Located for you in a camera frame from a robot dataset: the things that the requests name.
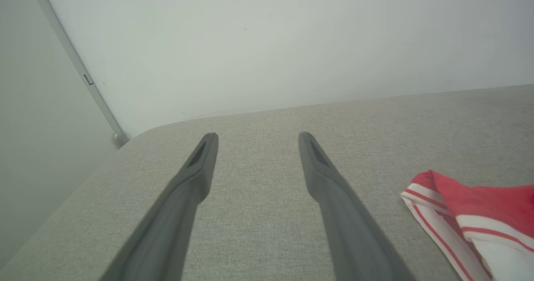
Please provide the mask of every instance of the red fabric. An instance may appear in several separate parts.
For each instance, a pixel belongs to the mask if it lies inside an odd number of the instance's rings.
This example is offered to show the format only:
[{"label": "red fabric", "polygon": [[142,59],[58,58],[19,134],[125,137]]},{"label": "red fabric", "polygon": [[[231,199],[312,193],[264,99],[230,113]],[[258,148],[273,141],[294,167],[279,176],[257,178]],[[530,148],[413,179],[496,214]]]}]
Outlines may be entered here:
[{"label": "red fabric", "polygon": [[466,214],[493,218],[534,238],[534,185],[468,187],[432,170],[420,173],[412,182],[439,191],[454,216]]}]

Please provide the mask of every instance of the red and white cloth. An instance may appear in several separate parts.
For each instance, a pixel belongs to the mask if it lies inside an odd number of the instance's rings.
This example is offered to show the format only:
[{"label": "red and white cloth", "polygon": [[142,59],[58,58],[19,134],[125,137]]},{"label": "red and white cloth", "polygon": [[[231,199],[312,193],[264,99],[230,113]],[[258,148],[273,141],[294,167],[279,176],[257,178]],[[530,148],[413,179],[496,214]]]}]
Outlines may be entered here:
[{"label": "red and white cloth", "polygon": [[463,281],[534,280],[534,185],[467,187],[429,170],[401,197]]}]

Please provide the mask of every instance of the gray fabric surface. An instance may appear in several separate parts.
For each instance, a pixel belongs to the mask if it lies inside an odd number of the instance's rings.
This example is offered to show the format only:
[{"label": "gray fabric surface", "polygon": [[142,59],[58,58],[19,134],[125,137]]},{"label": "gray fabric surface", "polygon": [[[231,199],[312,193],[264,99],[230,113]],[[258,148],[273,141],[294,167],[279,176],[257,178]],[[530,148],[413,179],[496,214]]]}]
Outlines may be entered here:
[{"label": "gray fabric surface", "polygon": [[183,280],[333,280],[297,137],[311,132],[419,280],[458,279],[399,193],[433,169],[466,185],[534,182],[534,85],[322,104],[157,127],[93,174],[0,273],[97,280],[202,135],[219,134]]}]

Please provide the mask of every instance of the cloth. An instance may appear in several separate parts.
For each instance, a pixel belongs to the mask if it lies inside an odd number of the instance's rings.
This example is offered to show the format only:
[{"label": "cloth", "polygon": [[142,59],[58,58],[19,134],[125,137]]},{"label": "cloth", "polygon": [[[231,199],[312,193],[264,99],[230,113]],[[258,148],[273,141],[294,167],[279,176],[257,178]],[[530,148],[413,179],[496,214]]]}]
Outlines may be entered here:
[{"label": "cloth", "polygon": [[462,280],[532,280],[534,185],[468,187],[429,170],[401,197]]}]

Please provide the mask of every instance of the garment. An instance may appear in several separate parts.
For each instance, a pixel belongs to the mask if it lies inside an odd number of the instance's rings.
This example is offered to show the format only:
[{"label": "garment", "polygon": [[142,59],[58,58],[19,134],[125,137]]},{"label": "garment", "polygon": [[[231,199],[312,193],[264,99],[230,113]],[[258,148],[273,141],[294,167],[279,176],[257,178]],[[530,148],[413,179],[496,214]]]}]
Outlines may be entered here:
[{"label": "garment", "polygon": [[462,280],[534,280],[534,185],[467,187],[429,170],[401,197]]}]

